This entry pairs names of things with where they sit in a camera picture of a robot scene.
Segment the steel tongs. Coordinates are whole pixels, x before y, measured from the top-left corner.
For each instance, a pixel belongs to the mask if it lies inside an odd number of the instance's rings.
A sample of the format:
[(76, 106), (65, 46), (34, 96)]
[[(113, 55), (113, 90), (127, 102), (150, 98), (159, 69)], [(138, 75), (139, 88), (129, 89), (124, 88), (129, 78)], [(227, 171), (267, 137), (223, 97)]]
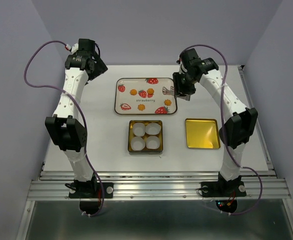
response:
[(162, 94), (163, 95), (169, 95), (173, 96), (174, 98), (180, 98), (185, 101), (190, 101), (191, 96), (186, 94), (186, 95), (176, 95), (175, 88), (173, 86), (170, 87), (170, 89), (167, 89), (165, 86), (162, 87)]

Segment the orange swirl cookie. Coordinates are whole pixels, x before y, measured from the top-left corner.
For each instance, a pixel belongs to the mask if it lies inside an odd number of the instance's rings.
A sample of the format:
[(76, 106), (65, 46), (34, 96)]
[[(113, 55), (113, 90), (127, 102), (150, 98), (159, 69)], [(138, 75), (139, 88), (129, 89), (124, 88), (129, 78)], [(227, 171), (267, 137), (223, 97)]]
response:
[(170, 106), (170, 105), (172, 104), (172, 102), (171, 102), (171, 100), (166, 99), (166, 100), (164, 101), (164, 104), (165, 104), (166, 106)]

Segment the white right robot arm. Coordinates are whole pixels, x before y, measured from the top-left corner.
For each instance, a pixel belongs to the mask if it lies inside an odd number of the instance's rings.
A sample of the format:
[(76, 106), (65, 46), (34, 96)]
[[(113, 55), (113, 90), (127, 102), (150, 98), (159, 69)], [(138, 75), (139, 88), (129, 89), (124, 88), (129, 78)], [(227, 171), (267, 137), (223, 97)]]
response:
[(224, 144), (222, 166), (216, 183), (217, 191), (228, 195), (235, 189), (233, 181), (239, 180), (241, 160), (245, 145), (254, 133), (258, 112), (247, 107), (226, 83), (228, 70), (219, 70), (212, 58), (199, 57), (195, 46), (184, 49), (177, 60), (179, 71), (173, 73), (174, 97), (188, 101), (196, 93), (199, 83), (220, 109), (220, 138)]

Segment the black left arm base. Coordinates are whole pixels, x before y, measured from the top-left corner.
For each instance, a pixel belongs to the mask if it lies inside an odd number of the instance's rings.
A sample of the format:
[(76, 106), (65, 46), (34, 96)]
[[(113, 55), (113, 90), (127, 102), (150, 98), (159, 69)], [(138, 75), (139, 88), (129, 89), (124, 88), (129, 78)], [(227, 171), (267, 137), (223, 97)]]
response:
[[(74, 181), (72, 183), (64, 184), (68, 190), (68, 197), (70, 199), (97, 199), (102, 198), (102, 188), (99, 182), (79, 182)], [(112, 182), (102, 183), (104, 190), (104, 198), (112, 199), (114, 192), (114, 184)]]

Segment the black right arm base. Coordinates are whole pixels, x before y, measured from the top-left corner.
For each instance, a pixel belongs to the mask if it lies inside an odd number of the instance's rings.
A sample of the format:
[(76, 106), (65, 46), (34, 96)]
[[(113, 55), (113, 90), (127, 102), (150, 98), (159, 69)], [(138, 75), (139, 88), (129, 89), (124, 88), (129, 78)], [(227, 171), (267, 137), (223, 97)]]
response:
[(200, 183), (198, 191), (204, 198), (228, 198), (234, 195), (235, 197), (247, 196), (246, 188), (241, 178), (229, 181), (222, 178), (217, 181), (203, 181)]

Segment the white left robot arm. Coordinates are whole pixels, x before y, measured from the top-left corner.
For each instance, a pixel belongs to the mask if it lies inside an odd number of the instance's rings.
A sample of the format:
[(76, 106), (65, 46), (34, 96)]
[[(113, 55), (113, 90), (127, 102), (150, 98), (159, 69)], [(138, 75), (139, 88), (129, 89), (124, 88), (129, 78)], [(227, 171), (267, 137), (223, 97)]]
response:
[(68, 158), (76, 183), (82, 183), (80, 191), (86, 197), (93, 197), (98, 185), (92, 181), (94, 171), (87, 159), (85, 147), (88, 131), (80, 102), (85, 85), (107, 71), (96, 42), (80, 38), (71, 48), (65, 61), (64, 85), (58, 105), (51, 117), (45, 119), (45, 127), (54, 145), (58, 146)]

